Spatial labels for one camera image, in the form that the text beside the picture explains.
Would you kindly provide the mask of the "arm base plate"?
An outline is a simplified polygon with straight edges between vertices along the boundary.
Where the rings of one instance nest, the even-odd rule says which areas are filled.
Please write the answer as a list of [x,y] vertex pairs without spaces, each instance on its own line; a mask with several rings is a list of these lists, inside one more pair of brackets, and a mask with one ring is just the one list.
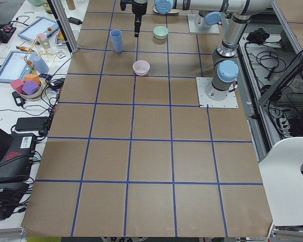
[[218,23],[221,20],[219,12],[211,12],[202,17],[200,14],[189,14],[188,25],[191,34],[219,35]]
[[201,108],[238,108],[233,84],[226,91],[218,91],[212,86],[209,77],[196,77],[199,107]]

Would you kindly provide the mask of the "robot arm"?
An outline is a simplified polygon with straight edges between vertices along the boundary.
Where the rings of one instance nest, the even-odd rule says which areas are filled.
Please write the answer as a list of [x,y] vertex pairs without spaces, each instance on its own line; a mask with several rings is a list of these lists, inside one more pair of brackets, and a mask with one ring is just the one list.
[[235,57],[239,41],[251,17],[270,7],[272,1],[154,1],[158,13],[165,15],[172,9],[231,13],[231,21],[221,44],[213,53],[213,60]]

